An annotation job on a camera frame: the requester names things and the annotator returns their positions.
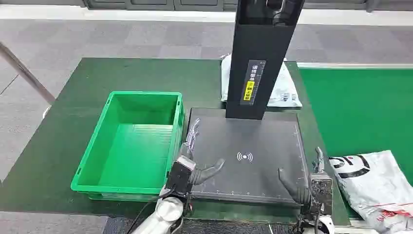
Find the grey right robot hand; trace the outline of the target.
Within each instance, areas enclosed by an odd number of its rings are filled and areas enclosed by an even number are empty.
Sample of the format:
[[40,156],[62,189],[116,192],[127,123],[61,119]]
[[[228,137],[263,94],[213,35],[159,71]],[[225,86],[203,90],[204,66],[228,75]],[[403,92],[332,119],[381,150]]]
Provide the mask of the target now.
[[310,175],[309,187],[298,187],[287,178],[283,168],[278,168],[278,178],[284,188],[288,191],[293,200],[301,205],[316,206],[321,205],[319,192],[316,192],[316,182],[325,178],[327,174],[324,169],[324,155],[320,147],[316,147],[317,160],[313,161],[314,173]]

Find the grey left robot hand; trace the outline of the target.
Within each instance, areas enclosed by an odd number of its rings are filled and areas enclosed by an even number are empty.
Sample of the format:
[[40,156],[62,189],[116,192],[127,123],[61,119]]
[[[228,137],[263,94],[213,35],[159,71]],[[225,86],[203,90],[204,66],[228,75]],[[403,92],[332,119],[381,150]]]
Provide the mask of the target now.
[[[199,126],[200,126],[200,119],[197,118],[195,121],[190,124],[187,137],[185,141],[182,143],[178,156],[185,156],[188,160],[194,162],[193,154],[194,154],[194,145],[196,138],[199,134]],[[215,176],[218,172],[223,168],[225,164],[225,160],[220,158],[213,166],[205,168],[205,169],[198,169],[194,168],[191,171],[191,175],[188,180],[189,185],[200,185],[204,183],[207,179]]]

